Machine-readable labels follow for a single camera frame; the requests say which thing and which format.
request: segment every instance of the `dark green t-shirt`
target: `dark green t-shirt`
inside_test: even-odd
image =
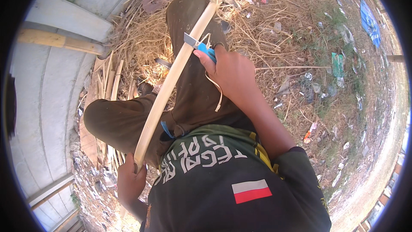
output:
[[[329,231],[305,151],[294,147],[269,160],[255,137],[205,125],[173,142],[141,231]]]

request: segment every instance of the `hand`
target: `hand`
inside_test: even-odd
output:
[[[255,65],[237,52],[227,52],[222,45],[216,45],[216,64],[200,50],[193,51],[205,67],[209,77],[219,84],[223,94],[239,106],[260,90],[255,81]]]
[[[146,161],[143,162],[140,172],[135,174],[133,153],[129,153],[118,172],[117,193],[120,203],[127,208],[139,198],[146,186]]]

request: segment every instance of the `flag patch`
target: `flag patch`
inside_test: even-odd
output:
[[[236,204],[272,195],[265,179],[233,184],[232,189]]]

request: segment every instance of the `blue knife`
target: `blue knife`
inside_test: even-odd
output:
[[[191,47],[193,49],[197,49],[197,50],[200,50],[200,51],[206,53],[210,57],[210,59],[213,60],[213,62],[215,62],[215,64],[216,64],[216,55],[215,55],[215,51],[213,49],[206,48],[206,44],[204,44],[204,43],[198,44],[198,41],[196,39],[194,39],[192,36],[190,36],[189,34],[187,34],[187,33],[184,34],[183,40],[187,44],[191,45]]]

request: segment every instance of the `pants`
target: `pants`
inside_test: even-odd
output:
[[[208,3],[209,0],[173,0],[168,6],[166,22],[175,57],[184,44],[183,33],[190,33]],[[214,19],[202,36],[207,33],[211,33],[212,45],[221,43],[228,49],[222,28]],[[227,97],[223,96],[219,111],[214,111],[220,92],[207,80],[205,69],[194,54],[191,54],[176,87],[174,108],[164,111],[160,118],[175,137],[206,124],[256,132],[250,119]],[[115,149],[134,152],[155,99],[155,94],[149,94],[129,101],[96,100],[85,109],[85,126],[91,134]],[[145,155],[147,163],[158,167],[173,141],[159,122]]]

